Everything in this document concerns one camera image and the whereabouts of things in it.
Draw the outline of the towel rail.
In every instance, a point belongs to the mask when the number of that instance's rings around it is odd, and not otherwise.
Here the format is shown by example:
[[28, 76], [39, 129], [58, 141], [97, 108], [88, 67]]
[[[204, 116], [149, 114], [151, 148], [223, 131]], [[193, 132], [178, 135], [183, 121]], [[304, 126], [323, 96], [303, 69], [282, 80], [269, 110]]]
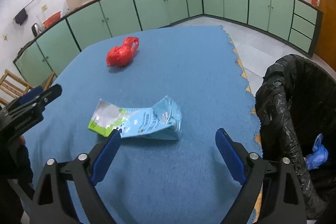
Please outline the towel rail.
[[17, 13], [17, 15], [13, 18], [13, 21], [16, 21], [18, 18], [20, 18], [21, 16], [25, 16], [25, 15], [27, 15], [27, 12], [26, 12], [26, 9], [27, 9], [27, 7], [30, 5], [30, 4], [32, 4], [34, 1], [36, 1], [36, 0], [32, 0], [32, 1], [30, 1], [27, 5], [25, 5], [25, 7], [23, 8], [23, 9], [21, 9], [18, 13]]

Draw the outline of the blue glove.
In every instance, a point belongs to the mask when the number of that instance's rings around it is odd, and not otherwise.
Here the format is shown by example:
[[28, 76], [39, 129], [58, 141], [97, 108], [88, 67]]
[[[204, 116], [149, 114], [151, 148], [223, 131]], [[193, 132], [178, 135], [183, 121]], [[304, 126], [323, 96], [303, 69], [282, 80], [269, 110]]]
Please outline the blue glove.
[[327, 162], [329, 153], [325, 146], [322, 144], [323, 135], [319, 134], [312, 148], [313, 153], [306, 157], [307, 170], [318, 169], [322, 164]]

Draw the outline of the steel kettle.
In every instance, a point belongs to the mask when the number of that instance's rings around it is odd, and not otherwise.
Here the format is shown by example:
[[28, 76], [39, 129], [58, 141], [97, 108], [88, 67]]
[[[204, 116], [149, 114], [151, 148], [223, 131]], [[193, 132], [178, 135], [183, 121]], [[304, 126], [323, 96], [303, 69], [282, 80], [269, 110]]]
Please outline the steel kettle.
[[42, 28], [40, 25], [38, 25], [37, 23], [34, 23], [32, 26], [31, 26], [31, 31], [33, 33], [33, 36], [36, 38], [38, 37], [42, 32]]

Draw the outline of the blue table mat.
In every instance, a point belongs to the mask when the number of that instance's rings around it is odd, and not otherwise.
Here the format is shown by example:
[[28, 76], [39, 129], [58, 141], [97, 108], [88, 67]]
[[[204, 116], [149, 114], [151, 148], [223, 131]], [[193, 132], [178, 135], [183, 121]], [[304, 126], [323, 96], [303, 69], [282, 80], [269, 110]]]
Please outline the blue table mat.
[[260, 121], [234, 46], [219, 26], [138, 32], [124, 68], [109, 67], [123, 37], [89, 46], [60, 73], [62, 94], [25, 134], [33, 184], [48, 159], [71, 161], [103, 141], [91, 126], [122, 131], [96, 189], [117, 223], [220, 223], [241, 188], [215, 144], [219, 128], [247, 151]]

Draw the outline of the wooden chair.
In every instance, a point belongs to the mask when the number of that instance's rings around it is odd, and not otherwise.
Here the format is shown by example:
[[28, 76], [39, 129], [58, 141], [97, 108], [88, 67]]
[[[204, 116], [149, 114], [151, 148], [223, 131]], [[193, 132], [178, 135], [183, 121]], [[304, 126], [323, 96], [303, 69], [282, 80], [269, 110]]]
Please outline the wooden chair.
[[4, 74], [1, 76], [1, 107], [8, 105], [14, 99], [26, 95], [34, 89], [37, 89], [40, 93], [46, 91], [53, 84], [55, 77], [56, 74], [52, 71], [42, 84], [32, 86], [24, 79], [5, 69]]

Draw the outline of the light blue milk carton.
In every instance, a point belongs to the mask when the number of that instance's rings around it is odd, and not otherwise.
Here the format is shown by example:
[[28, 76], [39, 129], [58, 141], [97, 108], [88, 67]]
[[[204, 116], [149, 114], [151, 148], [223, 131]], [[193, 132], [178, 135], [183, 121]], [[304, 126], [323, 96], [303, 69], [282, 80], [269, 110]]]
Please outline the light blue milk carton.
[[145, 108], [123, 108], [100, 100], [88, 129], [106, 138], [117, 130], [122, 138], [179, 140], [181, 122], [181, 108], [168, 96]]

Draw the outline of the dark hanging towel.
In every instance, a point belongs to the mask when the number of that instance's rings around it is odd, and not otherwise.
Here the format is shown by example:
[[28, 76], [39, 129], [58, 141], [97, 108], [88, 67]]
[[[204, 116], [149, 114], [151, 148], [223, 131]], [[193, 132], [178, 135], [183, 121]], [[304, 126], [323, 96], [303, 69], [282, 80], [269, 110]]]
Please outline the dark hanging towel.
[[28, 18], [28, 14], [26, 12], [26, 9], [21, 9], [20, 12], [17, 13], [17, 15], [14, 17], [14, 21], [18, 25], [22, 25]]

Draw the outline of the red basin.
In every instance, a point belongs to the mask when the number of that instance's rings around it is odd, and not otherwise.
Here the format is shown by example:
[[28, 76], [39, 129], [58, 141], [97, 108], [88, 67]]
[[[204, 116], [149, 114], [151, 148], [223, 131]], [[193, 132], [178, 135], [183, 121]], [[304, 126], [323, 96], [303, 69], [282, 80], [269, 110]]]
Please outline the red basin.
[[48, 19], [46, 19], [43, 22], [43, 25], [45, 26], [45, 28], [49, 28], [50, 26], [52, 26], [54, 23], [56, 23], [61, 17], [61, 12], [56, 12], [55, 14], [51, 15]]

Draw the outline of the red plastic bag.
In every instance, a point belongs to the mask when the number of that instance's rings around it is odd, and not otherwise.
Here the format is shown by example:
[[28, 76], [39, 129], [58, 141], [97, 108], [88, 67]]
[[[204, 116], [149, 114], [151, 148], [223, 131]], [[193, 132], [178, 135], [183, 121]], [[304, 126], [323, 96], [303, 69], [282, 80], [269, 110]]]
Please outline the red plastic bag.
[[125, 67], [133, 59], [139, 46], [139, 38], [128, 36], [121, 46], [113, 47], [106, 56], [106, 64], [109, 67]]

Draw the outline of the green lower kitchen cabinets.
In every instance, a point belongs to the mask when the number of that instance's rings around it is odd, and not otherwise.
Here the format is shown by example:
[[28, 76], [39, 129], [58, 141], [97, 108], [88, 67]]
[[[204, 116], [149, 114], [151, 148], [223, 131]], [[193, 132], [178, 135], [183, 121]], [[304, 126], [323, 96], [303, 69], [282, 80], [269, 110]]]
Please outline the green lower kitchen cabinets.
[[312, 57], [323, 13], [303, 0], [93, 0], [52, 23], [13, 63], [36, 86], [94, 43], [200, 16], [246, 26]]

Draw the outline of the black bagged trash bin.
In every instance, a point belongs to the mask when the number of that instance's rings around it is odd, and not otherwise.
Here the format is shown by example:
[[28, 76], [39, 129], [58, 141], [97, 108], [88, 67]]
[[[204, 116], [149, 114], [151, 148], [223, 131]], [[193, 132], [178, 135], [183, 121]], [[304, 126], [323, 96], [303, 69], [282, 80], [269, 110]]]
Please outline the black bagged trash bin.
[[[286, 55], [271, 65], [255, 96], [265, 159], [289, 158], [298, 177], [307, 219], [335, 223], [335, 79], [313, 61]], [[307, 170], [316, 137], [329, 156]]]

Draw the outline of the wooden door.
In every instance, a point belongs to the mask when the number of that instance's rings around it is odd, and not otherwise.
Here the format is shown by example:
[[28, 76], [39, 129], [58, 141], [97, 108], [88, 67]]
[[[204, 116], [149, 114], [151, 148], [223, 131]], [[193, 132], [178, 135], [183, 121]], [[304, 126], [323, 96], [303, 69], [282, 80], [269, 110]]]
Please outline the wooden door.
[[335, 36], [335, 0], [319, 0], [319, 9], [323, 12], [320, 34], [315, 54], [335, 70], [336, 36]]

